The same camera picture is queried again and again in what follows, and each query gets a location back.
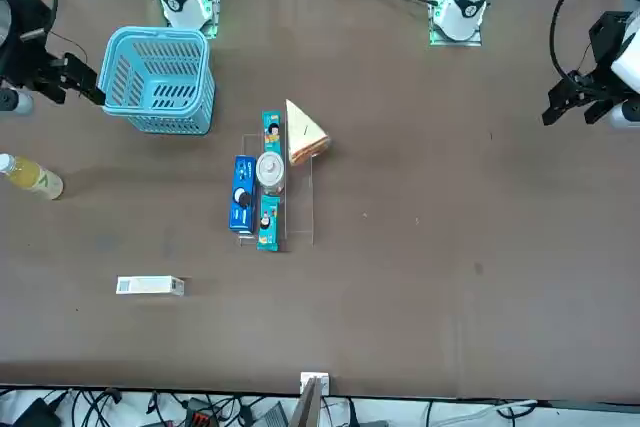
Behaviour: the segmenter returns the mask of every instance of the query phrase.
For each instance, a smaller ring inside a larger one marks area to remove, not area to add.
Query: bread slice
[[[287,145],[291,165],[305,163],[329,147],[330,143],[331,139],[325,131],[300,107],[287,100]]]

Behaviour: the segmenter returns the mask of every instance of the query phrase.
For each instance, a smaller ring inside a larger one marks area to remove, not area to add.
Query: blue plastic basket
[[[123,27],[109,39],[98,82],[104,112],[158,134],[206,134],[215,84],[197,30]]]

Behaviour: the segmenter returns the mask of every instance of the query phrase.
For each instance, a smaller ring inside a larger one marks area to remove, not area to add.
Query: label
[[[36,192],[49,200],[57,199],[62,194],[64,184],[62,179],[50,170],[40,167],[40,175],[38,181],[33,184],[29,189],[31,192]]]

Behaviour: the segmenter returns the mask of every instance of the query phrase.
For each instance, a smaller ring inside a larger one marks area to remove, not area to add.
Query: brown table
[[[543,127],[556,0],[491,1],[478,49],[428,48],[403,0],[224,0],[206,137],[73,94],[0,123],[2,150],[67,186],[0,185],[2,380],[296,392],[320,370],[342,394],[637,400],[640,136],[580,111]],[[60,0],[55,30],[99,70],[153,5]],[[567,0],[565,68],[616,6]],[[240,135],[285,98],[334,144],[315,246],[269,255],[234,243],[228,196]],[[190,295],[117,297],[136,274]]]

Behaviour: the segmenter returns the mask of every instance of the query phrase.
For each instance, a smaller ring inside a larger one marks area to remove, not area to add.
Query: white can
[[[284,189],[284,162],[277,152],[262,154],[256,164],[256,173],[265,194],[279,194]]]

